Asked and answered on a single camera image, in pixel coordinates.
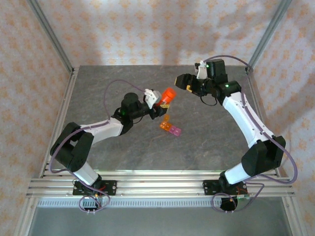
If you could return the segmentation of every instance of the vent grille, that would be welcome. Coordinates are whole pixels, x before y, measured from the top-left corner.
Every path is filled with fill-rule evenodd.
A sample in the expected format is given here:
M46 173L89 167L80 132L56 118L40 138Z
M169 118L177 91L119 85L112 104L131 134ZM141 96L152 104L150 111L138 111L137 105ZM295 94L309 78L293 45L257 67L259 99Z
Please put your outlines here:
M42 199L38 207L78 207L78 199ZM214 200L216 207L221 205L221 199ZM91 199L83 201L83 207L94 207ZM111 199L108 207L210 207L210 199Z

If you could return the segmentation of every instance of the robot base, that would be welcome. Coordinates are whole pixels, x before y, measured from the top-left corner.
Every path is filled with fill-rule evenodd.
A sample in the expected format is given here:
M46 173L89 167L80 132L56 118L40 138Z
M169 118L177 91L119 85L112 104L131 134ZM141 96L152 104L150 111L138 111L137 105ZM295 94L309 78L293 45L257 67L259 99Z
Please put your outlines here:
M243 182L231 185L230 187L225 188L225 191L222 190L219 180L204 180L202 186L205 191L205 195L213 196L217 193L223 192L229 195L234 195L234 197L232 198L235 202L235 205L230 198L221 199L220 208L224 211L233 211L236 209L238 201L235 195L236 196L243 195L244 197L248 197L247 187L246 184Z
M231 185L229 188L222 190L219 180L204 180L202 183L205 195L215 195L217 193L226 193L229 195L245 195L247 197L248 191L246 184L239 182L237 184Z
M109 196L115 196L116 195L116 189L117 189L117 181L116 180L101 180L98 181L99 187L97 189L103 191L104 193L107 193ZM81 184L79 181L74 182L74 188L72 195L73 196L90 196L100 193L92 191L88 189L86 186Z

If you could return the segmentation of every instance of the orange block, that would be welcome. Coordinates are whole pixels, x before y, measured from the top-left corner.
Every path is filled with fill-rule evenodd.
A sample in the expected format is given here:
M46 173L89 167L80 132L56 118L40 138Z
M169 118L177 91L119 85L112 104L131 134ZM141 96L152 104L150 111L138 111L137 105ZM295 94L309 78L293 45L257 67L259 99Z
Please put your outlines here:
M170 124L170 123L166 123L166 126L165 126L165 130L166 131L169 131L170 129L171 129L171 127L172 127L172 124Z
M162 129L169 131L172 127L172 124L167 123L165 121L163 121L160 125L159 125Z
M168 114L166 114L166 115L164 116L164 121L165 121L165 122L168 122L168 121L169 121L169 115L168 115Z

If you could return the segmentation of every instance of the metal frame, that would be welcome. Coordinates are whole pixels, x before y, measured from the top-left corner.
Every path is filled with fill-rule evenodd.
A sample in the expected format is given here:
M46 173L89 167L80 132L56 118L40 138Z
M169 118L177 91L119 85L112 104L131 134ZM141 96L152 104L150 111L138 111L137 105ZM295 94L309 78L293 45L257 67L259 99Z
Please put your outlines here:
M73 69L57 37L52 31L37 0L27 0L32 10L40 21L43 29L52 41L57 53L61 57L66 69L71 72L69 83L64 93L63 102L59 108L59 115L55 123L49 146L42 165L42 172L38 178L30 182L22 213L20 215L15 236L27 235L30 230L36 207L77 207L80 197L72 196L72 176L69 173L53 175L47 171L50 155L49 147L60 134L71 94L76 81L78 68ZM291 0L282 0L271 20L266 32L259 42L251 60L254 66L265 49L277 25L289 7ZM257 104L255 91L249 80L251 92L258 116L262 119L261 111ZM209 207L209 197L204 196L202 181L205 179L218 179L221 171L97 171L104 179L115 179L117 195L112 197L108 207ZM280 177L279 171L267 173L277 179L288 180ZM259 197L282 197L290 228L294 236L307 235L306 227L301 217L297 200L291 185L281 185L267 179L253 179L252 182L263 182L265 188ZM248 186L249 196L253 196L259 186ZM215 205L220 204L220 198L215 200Z
M267 46L267 43L269 42L270 38L272 37L273 33L275 32L278 24L280 23L282 17L284 16L287 9L289 8L291 2L292 2L292 0L282 0L280 2L280 4L279 4L273 18L271 19L265 33L263 34L260 42L258 43L258 45L254 51L254 54L252 55L252 58L249 61L249 65L251 65L252 67L254 67L256 65L258 59L262 55L265 47Z
M61 46L60 42L58 41L53 29L51 28L44 12L42 11L39 3L37 0L27 0L29 3L32 11L34 12L35 16L37 17L39 23L41 24L43 30L47 34L48 38L50 39L51 43L53 44L54 48L56 49L56 52L58 53L60 59L62 60L65 68L69 73L73 71L73 67L71 65L70 60L68 59L66 53L63 50L63 47Z

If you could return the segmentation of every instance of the black mounting bracket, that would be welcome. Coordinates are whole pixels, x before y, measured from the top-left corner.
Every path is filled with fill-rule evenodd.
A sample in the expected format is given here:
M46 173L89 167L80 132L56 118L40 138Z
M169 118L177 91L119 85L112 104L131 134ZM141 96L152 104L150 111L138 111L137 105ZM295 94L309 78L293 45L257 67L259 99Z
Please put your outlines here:
M117 190L117 181L116 180L100 180L99 181L99 186L100 190L102 190L104 193L107 193L109 196L115 196L116 195L116 190ZM73 187L73 196L91 196L98 194L101 196L100 193L94 192L81 184L79 181L74 182L74 187Z
M211 179L204 180L202 183L204 192L206 196L212 196L217 193L226 193L229 195L244 195L244 197L248 197L247 186L243 182L239 182L238 184L232 185L229 188L226 188L224 191L219 183L219 180Z

